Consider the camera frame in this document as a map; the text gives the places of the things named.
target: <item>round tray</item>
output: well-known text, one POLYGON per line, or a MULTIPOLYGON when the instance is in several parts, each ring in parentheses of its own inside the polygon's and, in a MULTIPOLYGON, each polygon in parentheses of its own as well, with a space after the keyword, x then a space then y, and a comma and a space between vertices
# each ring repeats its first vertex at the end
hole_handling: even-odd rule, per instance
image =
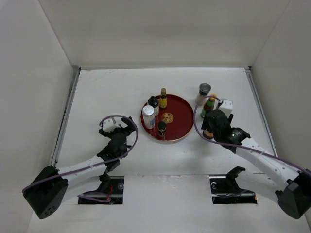
POLYGON ((147 134, 161 141, 177 141, 187 136, 193 126, 193 109, 183 98, 167 94, 167 107, 159 108, 159 115, 155 117, 155 127, 147 129, 144 124, 142 113, 140 113, 140 122, 147 134), (165 136, 160 137, 157 129, 159 122, 166 123, 165 136))

